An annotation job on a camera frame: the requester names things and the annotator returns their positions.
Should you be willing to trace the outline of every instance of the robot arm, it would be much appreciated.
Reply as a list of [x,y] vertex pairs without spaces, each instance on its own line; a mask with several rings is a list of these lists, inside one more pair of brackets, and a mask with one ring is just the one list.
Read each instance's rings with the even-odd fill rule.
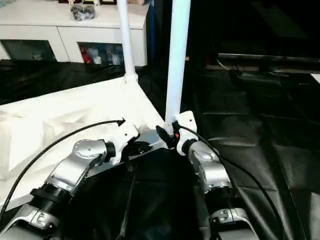
[[110,141],[80,140],[69,156],[50,173],[42,187],[33,189],[33,199],[23,205],[0,232],[0,240],[42,240],[54,233],[71,199],[86,180],[88,172],[103,163],[117,165],[122,150],[136,139],[136,127],[123,123]]
[[[206,207],[209,213],[211,238],[220,240],[258,240],[258,236],[249,221],[244,210],[242,200],[235,194],[229,175],[220,162],[219,156],[204,142],[198,141],[198,137],[180,128],[187,127],[197,132],[197,125],[191,111],[186,111],[176,116],[176,122],[172,123],[173,140],[167,145],[176,144],[177,152],[187,156],[193,166],[194,173],[198,177],[203,190]],[[157,129],[160,137],[168,141],[169,137],[163,137],[164,131]]]

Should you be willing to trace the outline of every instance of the white cabinet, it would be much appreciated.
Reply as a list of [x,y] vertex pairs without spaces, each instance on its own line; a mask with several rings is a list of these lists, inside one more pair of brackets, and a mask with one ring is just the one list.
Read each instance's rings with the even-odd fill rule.
[[[128,5],[135,66],[148,63],[148,10],[148,4]],[[88,46],[86,50],[89,48],[89,51],[82,53],[84,47],[80,49],[79,43]],[[19,0],[0,8],[0,59],[83,63],[85,55],[91,58],[92,63],[95,61],[92,61],[91,54],[98,51],[102,63],[110,64],[106,54],[121,55],[121,43],[120,17],[116,5],[97,7],[95,18],[84,21],[76,21],[70,6],[57,1]]]
[[[58,31],[69,56],[70,62],[83,63],[84,58],[80,51],[80,43],[108,44],[108,46],[120,45],[122,36],[120,28],[102,27],[63,27]],[[144,29],[131,29],[131,44],[133,62],[135,66],[147,65],[147,41]]]
[[[49,55],[52,52],[53,59],[58,62],[69,61],[55,26],[0,25],[0,43],[0,59],[14,58],[12,55],[23,55],[25,59],[41,58],[41,54]],[[32,45],[38,46],[38,49],[34,50]]]

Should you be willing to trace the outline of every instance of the glass cabinet door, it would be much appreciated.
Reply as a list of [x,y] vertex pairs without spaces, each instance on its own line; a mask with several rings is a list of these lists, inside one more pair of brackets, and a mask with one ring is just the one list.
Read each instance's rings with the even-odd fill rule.
[[86,64],[125,64],[122,44],[98,42],[78,42],[77,44]]
[[56,57],[47,40],[0,40],[12,60],[35,60],[56,62]]

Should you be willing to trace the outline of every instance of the red object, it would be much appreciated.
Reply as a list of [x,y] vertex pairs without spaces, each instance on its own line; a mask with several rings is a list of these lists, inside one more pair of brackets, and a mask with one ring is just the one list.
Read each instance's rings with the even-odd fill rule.
[[80,51],[81,51],[81,54],[82,54],[82,58],[83,58],[84,63],[85,63],[85,64],[91,64],[92,61],[91,61],[90,56],[87,54],[86,49],[85,49],[83,46],[81,46],[81,47],[80,47]]

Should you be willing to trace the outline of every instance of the black wire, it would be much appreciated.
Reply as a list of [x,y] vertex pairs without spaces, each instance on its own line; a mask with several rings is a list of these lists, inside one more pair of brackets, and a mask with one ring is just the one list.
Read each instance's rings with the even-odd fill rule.
[[58,143],[62,142],[63,140],[69,138],[72,135],[75,135],[79,132],[82,132],[83,130],[89,129],[89,128],[93,128],[95,126],[98,125],[103,125],[103,124],[118,124],[119,126],[121,124],[123,124],[125,122],[125,120],[110,120],[110,121],[100,121],[100,122],[96,122],[84,127],[81,127],[77,130],[74,130],[70,133],[68,133],[67,135],[64,135],[62,137],[60,137],[59,139],[55,140],[53,143],[51,143],[50,145],[48,145],[47,147],[45,147],[40,153],[38,153],[26,166],[25,168],[22,170],[22,172],[19,174],[19,176],[16,178],[14,184],[11,187],[11,190],[8,194],[8,196],[5,199],[5,202],[2,206],[1,212],[0,212],[0,222],[4,217],[5,211],[10,203],[10,200],[19,184],[19,182],[21,181],[21,179],[23,178],[23,176],[26,174],[26,172],[31,168],[31,166],[39,159],[41,158],[48,150],[50,150],[52,147],[54,147],[55,145],[57,145]]
[[199,135],[198,133],[196,133],[195,131],[191,130],[191,129],[188,128],[188,127],[181,126],[181,125],[179,125],[179,127],[180,127],[181,129],[187,130],[187,131],[189,131],[190,133],[196,135],[202,142],[204,142],[204,143],[219,157],[220,161],[221,161],[221,160],[224,160],[225,162],[227,162],[227,163],[235,166],[237,169],[239,169],[239,170],[241,170],[242,172],[244,172],[245,174],[247,174],[247,175],[254,181],[254,183],[255,183],[255,184],[258,186],[258,188],[261,190],[261,192],[263,193],[263,195],[264,195],[264,197],[266,198],[267,202],[269,203],[270,207],[272,208],[272,211],[273,211],[273,213],[274,213],[274,216],[275,216],[275,218],[276,218],[276,220],[277,220],[277,222],[278,222],[278,224],[279,224],[279,228],[280,228],[280,232],[281,232],[281,238],[280,238],[280,239],[284,240],[284,239],[285,239],[285,229],[284,229],[284,225],[283,225],[283,222],[282,222],[282,220],[281,220],[281,217],[280,217],[280,215],[279,215],[279,213],[278,213],[278,211],[277,211],[276,206],[274,205],[274,203],[272,202],[271,198],[269,197],[268,193],[266,192],[266,190],[264,189],[264,187],[261,185],[261,183],[256,179],[256,177],[253,176],[249,171],[247,171],[246,169],[244,169],[242,166],[240,166],[240,165],[234,163],[233,161],[229,160],[228,158],[220,155],[219,152],[218,152],[214,147],[212,147],[211,144],[210,144],[207,140],[205,140],[204,137],[200,136],[200,135]]

